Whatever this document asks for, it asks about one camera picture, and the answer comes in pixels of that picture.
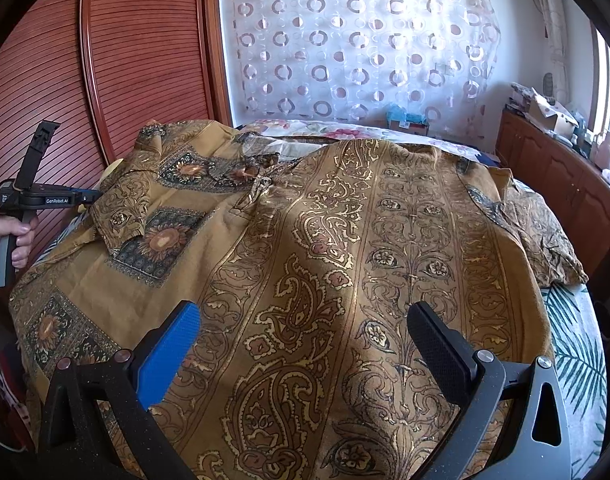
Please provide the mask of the person's left hand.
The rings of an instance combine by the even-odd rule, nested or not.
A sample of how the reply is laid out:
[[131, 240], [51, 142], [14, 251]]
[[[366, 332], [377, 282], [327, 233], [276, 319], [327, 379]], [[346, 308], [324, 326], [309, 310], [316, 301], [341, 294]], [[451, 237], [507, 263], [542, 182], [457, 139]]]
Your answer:
[[0, 242], [6, 236], [13, 235], [16, 237], [16, 248], [11, 257], [16, 270], [22, 270], [28, 265], [37, 226], [37, 218], [32, 218], [28, 223], [24, 223], [17, 218], [0, 216]]

